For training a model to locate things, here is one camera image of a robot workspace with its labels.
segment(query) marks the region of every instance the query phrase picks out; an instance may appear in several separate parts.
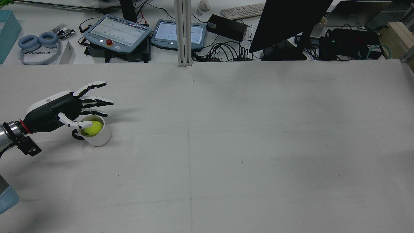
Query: cardboard box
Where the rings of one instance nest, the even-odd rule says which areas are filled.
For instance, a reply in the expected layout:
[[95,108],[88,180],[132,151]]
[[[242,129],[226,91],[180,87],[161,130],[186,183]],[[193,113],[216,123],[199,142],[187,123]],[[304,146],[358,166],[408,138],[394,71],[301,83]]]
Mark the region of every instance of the cardboard box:
[[[388,46],[391,50],[391,58],[400,59],[407,50],[414,46],[414,35],[402,22],[388,23],[389,27],[381,30],[380,42]],[[386,56],[389,56],[388,50],[384,49]],[[407,62],[408,66],[414,72],[414,59]]]

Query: red ring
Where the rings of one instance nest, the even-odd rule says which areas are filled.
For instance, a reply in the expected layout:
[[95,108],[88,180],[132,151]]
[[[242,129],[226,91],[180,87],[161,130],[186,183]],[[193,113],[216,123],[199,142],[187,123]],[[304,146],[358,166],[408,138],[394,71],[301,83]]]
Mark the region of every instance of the red ring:
[[23,128],[24,129],[26,129],[26,131],[29,133],[29,134],[31,134],[30,133],[30,131],[29,131],[29,129],[26,127],[26,125],[23,123],[23,121],[22,121],[22,119],[20,119],[20,123],[23,125]]

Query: blue box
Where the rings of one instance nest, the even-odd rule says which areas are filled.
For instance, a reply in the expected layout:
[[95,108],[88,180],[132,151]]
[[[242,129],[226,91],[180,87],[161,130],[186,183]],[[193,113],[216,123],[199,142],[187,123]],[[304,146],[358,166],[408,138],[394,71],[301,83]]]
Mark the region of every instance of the blue box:
[[3,23],[3,28],[0,29],[0,64],[6,60],[22,29],[11,10],[0,10],[0,24]]

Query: keyboard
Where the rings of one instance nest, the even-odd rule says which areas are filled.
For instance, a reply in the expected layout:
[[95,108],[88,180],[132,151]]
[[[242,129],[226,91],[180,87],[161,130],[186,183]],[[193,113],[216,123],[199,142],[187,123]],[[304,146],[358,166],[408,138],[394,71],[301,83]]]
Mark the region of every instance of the keyboard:
[[262,15],[264,7],[265,3],[258,3],[241,7],[223,9],[220,11],[220,14],[227,19],[244,19]]

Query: paper cup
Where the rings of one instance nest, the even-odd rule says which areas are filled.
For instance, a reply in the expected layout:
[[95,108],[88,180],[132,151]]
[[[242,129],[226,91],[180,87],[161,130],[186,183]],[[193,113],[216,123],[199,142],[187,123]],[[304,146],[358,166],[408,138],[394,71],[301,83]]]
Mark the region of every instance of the paper cup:
[[326,17],[322,17],[319,23],[315,24],[315,26],[313,27],[310,36],[319,37],[326,23],[328,23],[328,20],[326,19]]

